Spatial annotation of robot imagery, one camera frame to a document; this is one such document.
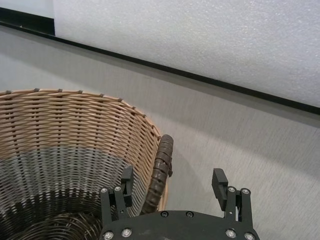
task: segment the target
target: bolt head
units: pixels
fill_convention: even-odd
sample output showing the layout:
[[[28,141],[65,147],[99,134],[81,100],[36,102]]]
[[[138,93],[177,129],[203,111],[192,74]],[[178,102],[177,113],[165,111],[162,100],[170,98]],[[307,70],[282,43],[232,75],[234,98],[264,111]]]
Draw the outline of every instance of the bolt head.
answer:
[[[248,189],[242,189],[242,192],[243,192],[244,194],[249,194],[249,193],[250,193]]]
[[[225,234],[231,239],[234,239],[237,236],[236,232],[231,229],[228,229],[227,231],[225,231]]]
[[[255,236],[253,236],[251,233],[247,232],[245,235],[244,235],[245,239],[246,240],[255,240]]]
[[[109,240],[109,239],[112,239],[113,237],[114,237],[114,233],[112,231],[108,231],[103,235],[104,240]]]
[[[162,211],[161,212],[161,217],[166,218],[169,216],[169,213],[167,211]]]
[[[128,238],[130,237],[131,234],[132,234],[132,230],[129,228],[126,228],[122,231],[121,236],[124,238]]]
[[[185,215],[188,217],[188,218],[193,218],[194,217],[194,213],[192,211],[187,211],[185,213]]]
[[[236,190],[235,190],[235,188],[234,187],[228,187],[228,190],[230,191],[230,192],[232,192],[232,193],[234,193]]]

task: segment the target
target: white wall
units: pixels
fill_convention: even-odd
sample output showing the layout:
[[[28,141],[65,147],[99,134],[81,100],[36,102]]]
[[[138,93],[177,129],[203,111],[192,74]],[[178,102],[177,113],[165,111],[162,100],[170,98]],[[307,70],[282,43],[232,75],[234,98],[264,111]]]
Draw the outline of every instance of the white wall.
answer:
[[[260,239],[319,238],[318,115],[4,27],[0,39],[0,91],[121,97],[173,136],[168,209],[221,216],[211,178],[223,168],[231,185],[252,190]]]
[[[58,37],[320,107],[318,0],[55,0]]]
[[[0,0],[0,8],[43,17],[54,17],[54,0]]]

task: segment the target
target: woven wicker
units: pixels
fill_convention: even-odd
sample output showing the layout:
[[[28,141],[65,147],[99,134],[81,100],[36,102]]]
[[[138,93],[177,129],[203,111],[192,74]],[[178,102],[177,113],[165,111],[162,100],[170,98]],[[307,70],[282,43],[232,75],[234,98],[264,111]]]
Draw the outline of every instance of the woven wicker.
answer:
[[[159,146],[158,129],[122,99],[7,91],[0,123],[1,239],[96,240],[99,189],[120,184],[127,165],[134,167],[129,214],[164,209],[168,170],[160,169],[171,163],[172,139]]]

